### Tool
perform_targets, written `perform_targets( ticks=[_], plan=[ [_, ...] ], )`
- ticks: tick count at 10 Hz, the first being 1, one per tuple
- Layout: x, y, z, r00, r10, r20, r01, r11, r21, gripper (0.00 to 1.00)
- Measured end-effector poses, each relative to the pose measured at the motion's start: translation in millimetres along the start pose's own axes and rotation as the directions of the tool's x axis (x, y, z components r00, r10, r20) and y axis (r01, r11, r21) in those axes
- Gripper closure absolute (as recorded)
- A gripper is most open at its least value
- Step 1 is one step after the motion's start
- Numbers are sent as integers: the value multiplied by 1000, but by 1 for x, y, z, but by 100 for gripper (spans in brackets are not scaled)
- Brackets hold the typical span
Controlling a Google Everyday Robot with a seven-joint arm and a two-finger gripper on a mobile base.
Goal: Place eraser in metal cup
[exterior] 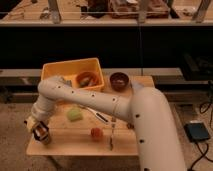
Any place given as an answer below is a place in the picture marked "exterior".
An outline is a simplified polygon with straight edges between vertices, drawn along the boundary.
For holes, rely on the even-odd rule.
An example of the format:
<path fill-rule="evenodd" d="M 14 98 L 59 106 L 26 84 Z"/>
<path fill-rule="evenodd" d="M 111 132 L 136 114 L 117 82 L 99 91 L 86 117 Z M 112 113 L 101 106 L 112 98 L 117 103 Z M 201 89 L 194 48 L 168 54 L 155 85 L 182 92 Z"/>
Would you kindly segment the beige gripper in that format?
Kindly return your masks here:
<path fill-rule="evenodd" d="M 27 130 L 34 136 L 36 141 L 48 145 L 51 142 L 49 128 L 43 121 L 38 121 L 33 116 L 29 116 L 25 121 Z"/>

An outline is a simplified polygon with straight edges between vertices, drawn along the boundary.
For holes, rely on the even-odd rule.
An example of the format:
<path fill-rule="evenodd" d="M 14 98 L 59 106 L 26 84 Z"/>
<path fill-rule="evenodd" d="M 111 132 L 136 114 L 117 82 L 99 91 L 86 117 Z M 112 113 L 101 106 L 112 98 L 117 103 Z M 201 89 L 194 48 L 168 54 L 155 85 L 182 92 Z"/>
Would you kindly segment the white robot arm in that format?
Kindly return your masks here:
<path fill-rule="evenodd" d="M 31 134 L 46 127 L 58 100 L 74 102 L 134 125 L 141 171 L 187 171 L 175 121 L 165 95 L 154 87 L 133 85 L 129 98 L 76 89 L 61 76 L 38 84 L 39 96 L 25 120 Z"/>

